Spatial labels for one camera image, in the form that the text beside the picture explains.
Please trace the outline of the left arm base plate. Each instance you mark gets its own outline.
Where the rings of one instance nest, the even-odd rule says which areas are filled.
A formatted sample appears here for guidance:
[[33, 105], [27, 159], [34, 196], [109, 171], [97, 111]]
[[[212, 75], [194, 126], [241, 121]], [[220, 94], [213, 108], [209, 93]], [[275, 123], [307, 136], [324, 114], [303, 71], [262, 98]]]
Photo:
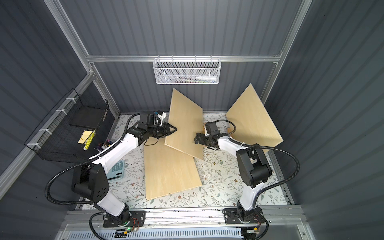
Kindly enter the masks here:
[[125, 211], [118, 217], [106, 214], [104, 217], [103, 227], [142, 227], [146, 219], [146, 213], [146, 211]]

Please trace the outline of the yellow sticky note pad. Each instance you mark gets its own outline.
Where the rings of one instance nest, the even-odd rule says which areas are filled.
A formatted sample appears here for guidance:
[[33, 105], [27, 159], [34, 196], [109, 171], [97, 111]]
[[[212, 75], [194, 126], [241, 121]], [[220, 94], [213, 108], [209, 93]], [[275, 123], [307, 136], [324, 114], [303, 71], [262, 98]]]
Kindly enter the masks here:
[[85, 130], [85, 131], [83, 131], [80, 139], [78, 140], [78, 144], [84, 144], [88, 140], [88, 138], [91, 136], [91, 134], [93, 132], [94, 132], [93, 130]]

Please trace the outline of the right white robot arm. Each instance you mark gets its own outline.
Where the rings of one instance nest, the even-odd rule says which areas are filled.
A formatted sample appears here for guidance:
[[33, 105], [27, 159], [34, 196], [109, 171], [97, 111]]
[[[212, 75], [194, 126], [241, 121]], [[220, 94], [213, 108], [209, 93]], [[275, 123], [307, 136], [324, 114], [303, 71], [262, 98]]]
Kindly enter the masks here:
[[255, 148], [246, 147], [245, 143], [237, 143], [232, 139], [236, 125], [228, 120], [223, 120], [233, 126], [228, 134], [221, 133], [217, 122], [207, 122], [205, 133], [197, 133], [194, 139], [196, 145], [206, 146], [211, 150], [223, 150], [237, 158], [239, 173], [244, 182], [243, 193], [237, 203], [237, 217], [242, 223], [250, 222], [256, 211], [259, 191], [272, 175], [271, 166], [260, 145]]

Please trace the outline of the aluminium rail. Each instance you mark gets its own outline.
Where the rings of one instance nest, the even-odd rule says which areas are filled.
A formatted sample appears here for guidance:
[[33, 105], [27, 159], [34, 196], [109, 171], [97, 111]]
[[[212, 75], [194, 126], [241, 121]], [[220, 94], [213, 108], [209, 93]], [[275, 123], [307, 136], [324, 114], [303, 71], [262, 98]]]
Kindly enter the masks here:
[[[143, 229], [205, 228], [226, 224], [223, 207], [145, 209]], [[300, 205], [261, 206], [264, 217], [271, 226], [307, 224], [307, 217]], [[96, 210], [68, 211], [60, 230], [89, 229], [89, 218]]]

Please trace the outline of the white marker in basket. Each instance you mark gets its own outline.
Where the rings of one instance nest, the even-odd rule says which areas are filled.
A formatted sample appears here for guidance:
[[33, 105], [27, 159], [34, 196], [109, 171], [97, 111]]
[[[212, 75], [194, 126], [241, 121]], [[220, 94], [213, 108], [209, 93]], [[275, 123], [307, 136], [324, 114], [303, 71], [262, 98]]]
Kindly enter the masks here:
[[213, 83], [217, 81], [217, 76], [196, 76], [196, 80]]

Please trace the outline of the teal calculator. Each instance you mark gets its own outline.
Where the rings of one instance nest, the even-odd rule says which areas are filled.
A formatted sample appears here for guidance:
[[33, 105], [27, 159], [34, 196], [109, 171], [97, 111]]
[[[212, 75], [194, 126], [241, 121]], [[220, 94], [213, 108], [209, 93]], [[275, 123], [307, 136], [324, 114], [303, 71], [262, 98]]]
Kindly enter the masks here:
[[118, 161], [107, 173], [108, 181], [121, 179], [125, 173], [125, 161]]

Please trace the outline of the plywood board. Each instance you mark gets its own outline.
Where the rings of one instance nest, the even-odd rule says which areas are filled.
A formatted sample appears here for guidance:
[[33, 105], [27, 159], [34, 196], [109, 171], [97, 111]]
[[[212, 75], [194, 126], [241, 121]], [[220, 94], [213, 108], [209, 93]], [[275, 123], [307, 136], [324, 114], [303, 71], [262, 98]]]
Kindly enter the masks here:
[[249, 85], [226, 113], [236, 126], [232, 138], [245, 144], [276, 147], [284, 140], [253, 85]]
[[204, 147], [195, 144], [195, 137], [203, 132], [203, 109], [173, 89], [168, 123], [177, 131], [166, 137], [165, 145], [202, 160]]
[[144, 144], [146, 199], [153, 200], [202, 185], [194, 158], [149, 138]]

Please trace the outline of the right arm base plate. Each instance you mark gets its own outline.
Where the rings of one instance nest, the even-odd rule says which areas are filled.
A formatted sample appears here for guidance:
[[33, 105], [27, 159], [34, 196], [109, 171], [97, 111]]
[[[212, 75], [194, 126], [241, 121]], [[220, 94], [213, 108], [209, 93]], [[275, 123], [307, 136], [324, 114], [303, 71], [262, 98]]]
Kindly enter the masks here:
[[250, 211], [241, 211], [238, 208], [225, 208], [222, 210], [227, 225], [256, 224], [260, 225], [266, 221], [263, 219], [263, 211], [256, 208]]

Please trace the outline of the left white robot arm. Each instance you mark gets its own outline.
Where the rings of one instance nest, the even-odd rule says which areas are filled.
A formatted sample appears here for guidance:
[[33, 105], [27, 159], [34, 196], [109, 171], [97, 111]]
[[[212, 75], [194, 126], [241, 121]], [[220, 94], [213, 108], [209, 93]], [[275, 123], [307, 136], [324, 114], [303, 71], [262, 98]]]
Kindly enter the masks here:
[[107, 174], [122, 157], [149, 138], [159, 140], [176, 132], [176, 127], [164, 123], [166, 115], [163, 111], [132, 115], [118, 140], [99, 154], [90, 157], [89, 163], [75, 168], [72, 191], [117, 220], [119, 225], [128, 223], [131, 219], [129, 207], [110, 189]]

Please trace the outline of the pink pen cup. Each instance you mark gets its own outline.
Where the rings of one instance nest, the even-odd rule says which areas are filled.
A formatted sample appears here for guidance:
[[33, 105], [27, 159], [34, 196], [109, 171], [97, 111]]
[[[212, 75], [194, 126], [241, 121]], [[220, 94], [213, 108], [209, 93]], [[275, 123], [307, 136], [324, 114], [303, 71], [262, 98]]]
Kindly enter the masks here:
[[97, 150], [98, 152], [102, 152], [102, 151], [106, 150], [109, 146], [111, 146], [112, 144], [113, 144], [113, 142], [111, 142], [111, 141], [106, 141], [104, 143], [99, 143], [94, 148], [94, 150]]

